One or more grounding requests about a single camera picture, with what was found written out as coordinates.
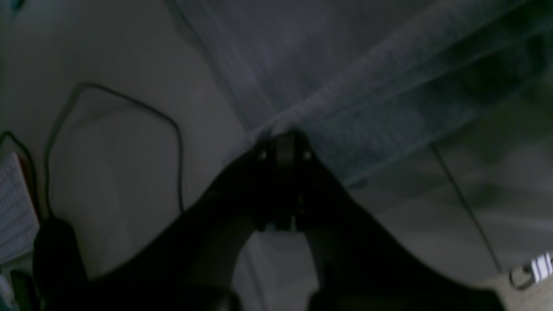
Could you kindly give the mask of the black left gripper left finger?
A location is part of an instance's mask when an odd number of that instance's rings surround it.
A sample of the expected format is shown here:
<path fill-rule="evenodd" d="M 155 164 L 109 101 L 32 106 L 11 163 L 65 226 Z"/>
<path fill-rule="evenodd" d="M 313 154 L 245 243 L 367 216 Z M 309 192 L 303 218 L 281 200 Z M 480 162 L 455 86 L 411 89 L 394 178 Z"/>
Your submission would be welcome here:
<path fill-rule="evenodd" d="M 260 140 L 229 164 L 188 210 L 146 248 L 90 281 L 76 234 L 56 217 L 41 226 L 41 295 L 45 311 L 190 310 L 210 295 L 229 295 L 244 244 L 285 211 L 275 175 L 286 167 L 286 136 Z"/>

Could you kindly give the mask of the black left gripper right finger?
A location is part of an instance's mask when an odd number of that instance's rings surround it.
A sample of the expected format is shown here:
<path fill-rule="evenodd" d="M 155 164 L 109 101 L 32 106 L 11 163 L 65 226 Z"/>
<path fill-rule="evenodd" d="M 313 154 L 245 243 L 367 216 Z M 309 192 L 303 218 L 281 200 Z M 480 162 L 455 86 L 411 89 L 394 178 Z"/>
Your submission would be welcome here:
<path fill-rule="evenodd" d="M 358 203 L 292 132 L 299 203 L 320 289 L 311 311 L 503 311 L 498 295 L 443 276 L 417 259 Z"/>

